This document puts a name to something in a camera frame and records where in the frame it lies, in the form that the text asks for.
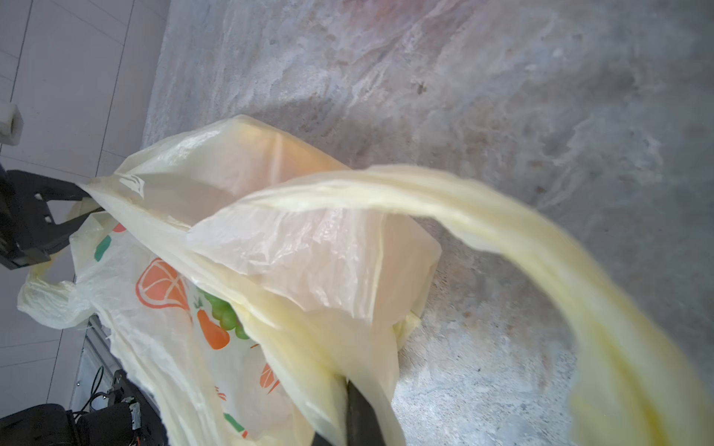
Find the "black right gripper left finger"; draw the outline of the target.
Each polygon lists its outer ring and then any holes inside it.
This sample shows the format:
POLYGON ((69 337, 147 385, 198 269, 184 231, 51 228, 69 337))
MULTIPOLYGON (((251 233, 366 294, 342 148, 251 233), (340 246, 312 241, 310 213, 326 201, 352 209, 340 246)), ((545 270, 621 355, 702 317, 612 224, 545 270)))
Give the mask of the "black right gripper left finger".
POLYGON ((332 446, 332 444, 329 440, 323 438, 319 433, 315 433, 312 440, 312 446, 332 446))

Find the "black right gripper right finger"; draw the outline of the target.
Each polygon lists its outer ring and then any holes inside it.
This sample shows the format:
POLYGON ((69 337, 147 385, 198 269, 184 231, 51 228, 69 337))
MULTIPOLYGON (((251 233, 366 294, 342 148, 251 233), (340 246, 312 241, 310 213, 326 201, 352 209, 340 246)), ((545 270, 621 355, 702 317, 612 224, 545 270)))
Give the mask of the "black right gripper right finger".
POLYGON ((349 446, 385 446, 379 421, 377 421, 371 404, 353 382, 347 384, 347 393, 347 444, 349 446))

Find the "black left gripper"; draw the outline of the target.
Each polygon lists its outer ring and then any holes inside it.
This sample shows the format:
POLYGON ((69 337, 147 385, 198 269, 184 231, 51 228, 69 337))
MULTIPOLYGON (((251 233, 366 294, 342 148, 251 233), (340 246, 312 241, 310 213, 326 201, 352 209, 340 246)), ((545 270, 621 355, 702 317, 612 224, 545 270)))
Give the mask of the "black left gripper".
POLYGON ((70 243, 89 215, 102 207, 72 182, 21 170, 1 171, 1 265, 24 269, 49 262, 70 243), (80 211, 63 223, 51 215, 50 202, 77 202, 80 211))

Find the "cream plastic fruit-print bag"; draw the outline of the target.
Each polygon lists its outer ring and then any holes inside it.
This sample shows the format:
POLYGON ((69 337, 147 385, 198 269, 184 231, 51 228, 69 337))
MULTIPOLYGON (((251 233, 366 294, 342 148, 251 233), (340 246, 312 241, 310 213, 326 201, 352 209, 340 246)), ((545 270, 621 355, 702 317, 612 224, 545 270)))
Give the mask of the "cream plastic fruit-print bag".
POLYGON ((18 307, 64 329, 98 315, 111 351, 154 396, 174 445, 347 442, 347 384, 386 444, 398 349, 424 309, 439 221, 505 256, 563 314, 579 347, 582 445, 710 445, 713 402, 686 358, 567 233, 474 180, 352 170, 245 115, 136 152, 83 186, 102 207, 70 239, 76 279, 29 271, 18 307), (245 332, 222 329, 202 291, 245 332))

